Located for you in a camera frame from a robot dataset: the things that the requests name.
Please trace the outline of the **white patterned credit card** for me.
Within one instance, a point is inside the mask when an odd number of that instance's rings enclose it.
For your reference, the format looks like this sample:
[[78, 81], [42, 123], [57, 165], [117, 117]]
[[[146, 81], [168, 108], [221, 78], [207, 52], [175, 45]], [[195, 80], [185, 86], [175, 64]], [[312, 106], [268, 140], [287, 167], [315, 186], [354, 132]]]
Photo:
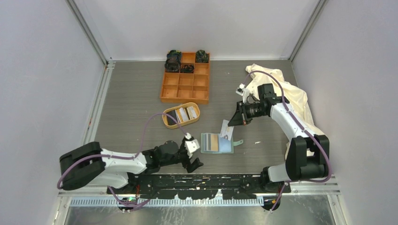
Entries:
[[228, 125], [228, 123], [229, 123], [229, 120], [223, 120], [220, 137], [230, 141], [233, 137], [234, 127], [233, 126], [230, 127]]

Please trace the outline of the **green card holder wallet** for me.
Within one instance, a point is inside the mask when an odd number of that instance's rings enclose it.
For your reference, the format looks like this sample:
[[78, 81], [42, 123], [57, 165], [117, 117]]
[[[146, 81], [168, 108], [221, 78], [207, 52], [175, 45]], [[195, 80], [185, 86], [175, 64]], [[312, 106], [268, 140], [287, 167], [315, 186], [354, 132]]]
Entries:
[[243, 140], [233, 141], [220, 137], [219, 134], [202, 133], [200, 136], [200, 152], [204, 154], [233, 154], [234, 147], [243, 144]]

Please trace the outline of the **orange credit card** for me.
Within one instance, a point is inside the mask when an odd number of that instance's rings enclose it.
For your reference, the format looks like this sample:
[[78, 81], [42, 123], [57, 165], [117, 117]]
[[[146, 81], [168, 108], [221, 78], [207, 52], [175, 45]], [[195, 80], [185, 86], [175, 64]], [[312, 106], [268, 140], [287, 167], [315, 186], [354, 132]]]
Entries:
[[209, 146], [210, 151], [218, 152], [219, 151], [219, 135], [218, 134], [211, 134], [211, 138], [209, 138]]

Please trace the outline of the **tan oval card tray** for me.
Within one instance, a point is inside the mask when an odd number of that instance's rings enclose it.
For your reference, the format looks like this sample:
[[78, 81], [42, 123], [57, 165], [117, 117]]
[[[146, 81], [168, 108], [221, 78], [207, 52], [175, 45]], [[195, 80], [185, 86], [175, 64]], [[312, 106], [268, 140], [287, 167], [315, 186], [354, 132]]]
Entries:
[[198, 121], [200, 109], [194, 102], [181, 104], [163, 112], [162, 120], [169, 129], [176, 129]]

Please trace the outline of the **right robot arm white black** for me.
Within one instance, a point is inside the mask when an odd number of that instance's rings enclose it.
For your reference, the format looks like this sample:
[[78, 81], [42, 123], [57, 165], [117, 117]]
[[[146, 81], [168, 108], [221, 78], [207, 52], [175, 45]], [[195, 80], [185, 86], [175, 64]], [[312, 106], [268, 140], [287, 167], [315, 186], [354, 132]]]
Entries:
[[290, 141], [285, 162], [263, 168], [260, 174], [261, 188], [273, 192], [282, 181], [329, 179], [329, 140], [325, 135], [317, 135], [298, 118], [284, 96], [277, 96], [272, 84], [258, 86], [259, 98], [248, 102], [251, 93], [240, 84], [236, 93], [242, 96], [237, 102], [234, 115], [228, 126], [248, 125], [253, 118], [268, 116], [273, 119]]

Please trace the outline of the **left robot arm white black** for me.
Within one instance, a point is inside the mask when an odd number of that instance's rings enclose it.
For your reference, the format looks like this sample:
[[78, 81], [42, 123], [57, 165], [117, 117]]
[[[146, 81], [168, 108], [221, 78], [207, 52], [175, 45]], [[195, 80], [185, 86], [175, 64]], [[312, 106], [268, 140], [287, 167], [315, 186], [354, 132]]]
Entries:
[[167, 141], [138, 154], [110, 151], [99, 142], [90, 142], [60, 156], [57, 188], [70, 191], [99, 185], [130, 194], [137, 187], [132, 175], [157, 173], [161, 167], [174, 164], [181, 164], [188, 173], [203, 166], [199, 158], [192, 160], [198, 149], [199, 143], [193, 138], [183, 139], [181, 145]]

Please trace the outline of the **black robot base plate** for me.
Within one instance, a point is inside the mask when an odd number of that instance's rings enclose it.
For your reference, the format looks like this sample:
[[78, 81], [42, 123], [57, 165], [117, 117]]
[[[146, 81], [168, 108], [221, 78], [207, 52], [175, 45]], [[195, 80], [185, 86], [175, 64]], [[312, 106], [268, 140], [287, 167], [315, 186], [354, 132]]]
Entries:
[[129, 182], [113, 188], [115, 194], [143, 199], [214, 199], [218, 192], [224, 200], [254, 199], [258, 194], [289, 193], [282, 182], [266, 183], [260, 174], [150, 174], [129, 175]]

